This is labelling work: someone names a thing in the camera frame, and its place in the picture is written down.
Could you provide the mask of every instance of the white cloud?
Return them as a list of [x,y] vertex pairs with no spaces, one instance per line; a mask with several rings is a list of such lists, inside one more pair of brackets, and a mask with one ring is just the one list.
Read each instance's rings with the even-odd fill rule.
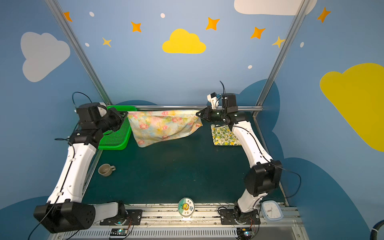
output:
[[23,73],[31,82],[42,80],[70,56],[68,44],[49,33],[24,33],[21,48],[26,58]]
[[[310,0],[308,14],[317,0]],[[243,14],[296,15],[301,0],[235,0],[235,10]]]

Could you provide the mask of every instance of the robotic arm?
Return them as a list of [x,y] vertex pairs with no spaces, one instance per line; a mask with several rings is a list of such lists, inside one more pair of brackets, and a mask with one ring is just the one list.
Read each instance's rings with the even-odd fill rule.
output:
[[76,112],[81,129],[68,140],[70,146],[59,181],[47,204],[37,206],[33,213],[51,233],[88,229],[94,222],[118,213],[117,202],[87,205],[81,201],[85,176],[103,133],[119,130],[127,114],[99,103],[83,104]]
[[235,220],[245,223],[256,211],[256,205],[263,197],[278,187],[281,177],[281,162],[274,161],[265,151],[257,139],[251,123],[246,120],[244,112],[238,112],[236,96],[233,94],[222,95],[221,110],[217,109],[218,99],[216,93],[207,96],[211,106],[196,113],[208,122],[228,125],[230,130],[239,139],[249,161],[250,170],[244,178],[245,191],[238,199],[235,206]]

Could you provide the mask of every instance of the square clock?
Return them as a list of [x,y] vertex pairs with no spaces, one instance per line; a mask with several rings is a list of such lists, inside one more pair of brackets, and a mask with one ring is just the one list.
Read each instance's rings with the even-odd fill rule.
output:
[[262,202],[261,212],[267,222],[275,222],[284,217],[279,204],[272,200]]

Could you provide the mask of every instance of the yellow star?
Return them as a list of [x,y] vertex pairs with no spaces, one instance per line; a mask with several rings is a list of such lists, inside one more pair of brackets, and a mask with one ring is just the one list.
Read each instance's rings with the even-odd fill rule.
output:
[[281,43],[284,42],[284,41],[285,41],[285,39],[281,40],[281,39],[280,39],[280,36],[278,36],[278,37],[277,37],[277,42],[274,43],[274,44],[272,44],[272,46],[273,46],[273,45],[277,45],[277,46],[279,46],[279,48],[280,48]]
[[317,18],[318,20],[320,19],[321,22],[323,23],[325,18],[328,16],[328,14],[330,14],[331,11],[327,11],[325,8],[323,10],[323,12],[321,13],[321,15]]
[[70,18],[70,12],[66,12],[66,13],[63,13],[65,18],[68,20],[68,21],[72,21],[72,19]]
[[104,38],[103,38],[103,40],[104,40],[103,45],[108,45],[108,46],[111,48],[111,46],[109,45],[109,42],[112,41],[112,40],[107,41],[107,40],[105,40]]
[[258,38],[258,39],[260,39],[262,37],[262,33],[263,33],[264,30],[265,30],[265,28],[258,29],[258,28],[255,27],[255,32],[253,33],[251,38]]
[[133,22],[131,22],[131,23],[132,23],[132,26],[133,26],[133,30],[132,30],[132,32],[133,32],[133,31],[139,31],[139,32],[141,32],[141,30],[140,30],[140,25],[141,25],[141,23],[138,23],[138,24],[133,23]]
[[205,29],[205,30],[208,30],[208,29],[213,29],[213,30],[215,30],[216,31],[216,24],[217,24],[217,22],[219,21],[220,19],[210,19],[210,18],[208,18],[208,26],[207,26],[207,28]]

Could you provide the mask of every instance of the yellow floral towel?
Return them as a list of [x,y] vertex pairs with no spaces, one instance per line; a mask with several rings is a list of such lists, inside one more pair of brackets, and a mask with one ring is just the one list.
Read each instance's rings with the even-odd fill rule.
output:
[[241,146],[237,137],[229,130],[227,125],[215,127],[211,125],[212,139],[217,146]]
[[196,110],[129,112],[128,119],[139,147],[191,135],[203,124]]

